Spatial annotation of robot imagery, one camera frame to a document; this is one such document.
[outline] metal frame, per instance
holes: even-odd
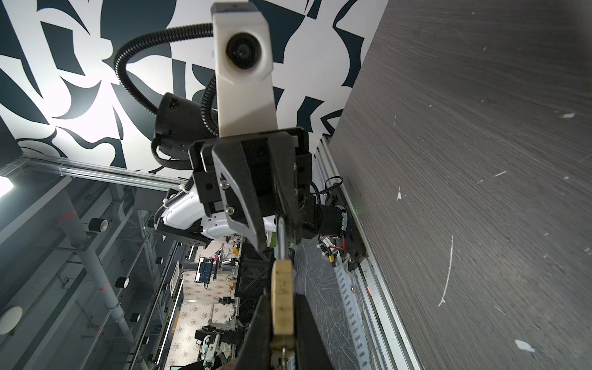
[[[324,137],[318,145],[316,161],[320,170],[324,172],[322,175],[325,179],[339,174]],[[351,205],[345,184],[342,185],[342,190],[346,201]],[[375,365],[380,369],[422,370],[368,236],[363,231],[358,215],[352,212],[352,216],[368,252],[367,258],[360,263],[354,276],[356,292],[366,314],[362,320],[365,322],[369,345],[373,347]]]
[[[179,184],[185,183],[186,179],[173,179],[152,173],[132,171],[124,168],[92,165],[90,163],[74,162],[69,159],[45,156],[28,156],[26,162],[20,166],[31,166],[45,172],[58,173],[62,176],[72,176],[89,180],[110,182],[139,188],[167,191],[175,189]]]
[[[53,185],[45,194],[43,194],[35,203],[31,204],[23,213],[12,220],[6,227],[0,230],[0,244],[8,239],[15,231],[23,226],[31,219],[37,212],[39,212],[49,201],[51,201],[57,194],[60,193],[69,183],[72,182],[70,176],[65,176],[57,184]]]

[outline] black and white mural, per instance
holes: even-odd
[[[314,150],[332,135],[388,0],[252,0],[267,19],[280,128],[300,126]],[[2,0],[0,118],[25,154],[177,177],[150,154],[154,116],[113,71],[128,40],[211,22],[212,0]],[[200,101],[213,39],[162,45],[128,64],[158,105],[166,92]]]

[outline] white paint chip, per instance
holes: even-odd
[[[452,269],[452,252],[454,251],[454,235],[452,236],[452,240],[450,241],[450,262],[448,263],[448,276],[446,276],[446,284],[444,285],[444,293],[442,293],[442,298],[440,298],[440,303],[438,307],[442,305],[442,303],[446,303],[444,300],[444,296],[446,295],[446,289],[448,289],[448,281],[450,280],[450,269]]]
[[[535,352],[535,349],[526,342],[517,339],[515,339],[514,342],[516,342],[516,346],[518,346],[518,349],[526,350],[528,352]]]

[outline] aluminum rail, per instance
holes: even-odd
[[[56,157],[30,156],[26,158],[26,162],[20,166],[23,165],[46,172],[58,173],[62,176],[112,182],[114,184],[137,186],[139,188],[162,191],[178,188],[179,184],[185,183],[185,180],[182,179],[168,178],[154,175],[152,173],[132,171],[118,167],[74,162],[72,160]]]
[[[339,174],[324,137],[321,138],[314,157],[324,179]],[[358,286],[356,291],[364,306],[365,315],[362,320],[365,322],[369,342],[374,344],[374,359],[378,367],[384,370],[422,370],[423,367],[411,344],[379,263],[372,252],[372,244],[357,213],[353,211],[345,184],[342,185],[342,190],[368,254],[360,263],[360,267],[353,271],[352,278]]]

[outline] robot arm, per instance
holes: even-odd
[[[223,3],[212,6],[212,19],[213,25],[141,36],[115,57],[122,85],[156,115],[152,143],[156,160],[163,166],[192,170],[181,193],[168,197],[155,215],[155,229],[195,245],[237,233],[259,250],[266,247],[266,231],[276,232],[271,292],[259,301],[236,369],[269,369],[271,356],[287,368],[287,358],[295,353],[300,370],[319,365],[330,370],[308,303],[294,294],[288,245],[300,244],[303,236],[340,236],[346,214],[317,204],[310,193],[308,133],[298,127],[278,130],[271,39],[263,15],[252,3]],[[201,106],[167,93],[156,109],[127,78],[125,65],[140,50],[212,33],[215,79],[208,84]],[[217,127],[209,110],[214,93]],[[196,117],[202,117],[204,125]],[[177,160],[160,158],[157,147]]]

